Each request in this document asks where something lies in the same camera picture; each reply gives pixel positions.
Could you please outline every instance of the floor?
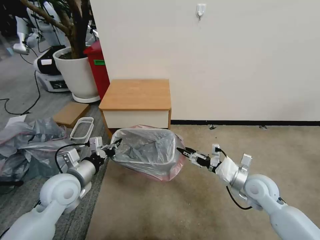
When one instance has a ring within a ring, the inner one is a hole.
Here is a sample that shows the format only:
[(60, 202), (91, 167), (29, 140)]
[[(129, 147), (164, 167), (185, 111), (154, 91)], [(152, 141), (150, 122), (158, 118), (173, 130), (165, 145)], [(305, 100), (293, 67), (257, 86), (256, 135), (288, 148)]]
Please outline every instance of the floor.
[[(219, 143), (235, 162), (252, 155), (250, 173), (272, 178), (281, 197), (320, 226), (320, 127), (173, 125), (172, 131), (204, 153)], [(87, 239), (279, 238), (266, 213), (239, 209), (205, 168), (187, 162), (172, 181), (156, 182), (110, 161)]]
[[(46, 42), (40, 43), (40, 49), (46, 49)], [(34, 79), (34, 68), (23, 61), (18, 54), (9, 56), (0, 45), (0, 98), (10, 98), (7, 109), (14, 113), (22, 113), (28, 109), (38, 97)], [(30, 52), (25, 59), (33, 62), (35, 55)], [(68, 102), (72, 101), (71, 93), (49, 93), (40, 87), (41, 98), (30, 110), (26, 122), (34, 119), (52, 117), (59, 112)], [(4, 110), (5, 101), (0, 101), (0, 130), (5, 127), (11, 115)], [(92, 136), (102, 136), (103, 142), (109, 141), (105, 134), (103, 121), (98, 109), (99, 103), (91, 104), (87, 116), (92, 116), (94, 129)], [(86, 148), (81, 152), (82, 158), (89, 154)], [(71, 240), (85, 239), (91, 215), (99, 194), (101, 181), (105, 173), (106, 165), (92, 179), (92, 189), (81, 201), (75, 211), (61, 216), (56, 224), (56, 235), (54, 239)], [(13, 224), (22, 214), (30, 211), (38, 201), (39, 192), (46, 181), (45, 178), (35, 178), (26, 182), (23, 186), (15, 188), (12, 192), (4, 194), (0, 188), (0, 234)]]

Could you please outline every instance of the white cabinet drawer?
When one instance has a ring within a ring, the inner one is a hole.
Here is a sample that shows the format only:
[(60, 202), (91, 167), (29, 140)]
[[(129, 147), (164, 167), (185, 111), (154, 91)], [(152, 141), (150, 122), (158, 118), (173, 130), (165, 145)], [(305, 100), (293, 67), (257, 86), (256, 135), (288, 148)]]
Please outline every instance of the white cabinet drawer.
[(129, 128), (148, 125), (167, 128), (169, 111), (103, 111), (108, 128)]

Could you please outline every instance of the cardboard box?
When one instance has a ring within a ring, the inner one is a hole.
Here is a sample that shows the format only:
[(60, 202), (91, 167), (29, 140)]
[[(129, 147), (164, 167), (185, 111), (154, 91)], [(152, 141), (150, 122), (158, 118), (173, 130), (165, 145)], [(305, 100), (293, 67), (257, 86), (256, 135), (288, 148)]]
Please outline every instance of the cardboard box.
[(53, 120), (59, 126), (64, 125), (67, 128), (73, 128), (78, 119), (84, 117), (89, 109), (89, 104), (70, 102), (53, 116)]

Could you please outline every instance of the beige carpet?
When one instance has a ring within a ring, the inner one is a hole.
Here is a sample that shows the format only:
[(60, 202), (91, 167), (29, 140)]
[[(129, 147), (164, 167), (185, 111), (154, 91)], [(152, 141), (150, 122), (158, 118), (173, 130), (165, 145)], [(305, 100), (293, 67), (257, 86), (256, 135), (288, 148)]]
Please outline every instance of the beige carpet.
[[(282, 198), (320, 226), (320, 127), (172, 126), (186, 146), (221, 148), (235, 162), (253, 156), (250, 173), (279, 186)], [(156, 182), (110, 162), (87, 234), (100, 239), (278, 239), (266, 213), (241, 210), (215, 174), (187, 162)]]

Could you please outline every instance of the white plant pot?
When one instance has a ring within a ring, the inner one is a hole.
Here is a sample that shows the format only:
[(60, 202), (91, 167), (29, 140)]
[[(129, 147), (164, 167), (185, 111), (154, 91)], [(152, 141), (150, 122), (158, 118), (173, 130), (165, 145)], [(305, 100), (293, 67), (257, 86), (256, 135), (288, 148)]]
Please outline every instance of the white plant pot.
[(72, 92), (74, 100), (82, 103), (98, 101), (100, 97), (92, 75), (88, 58), (59, 58), (61, 55), (70, 51), (71, 47), (58, 50), (53, 54), (53, 58), (69, 90)]

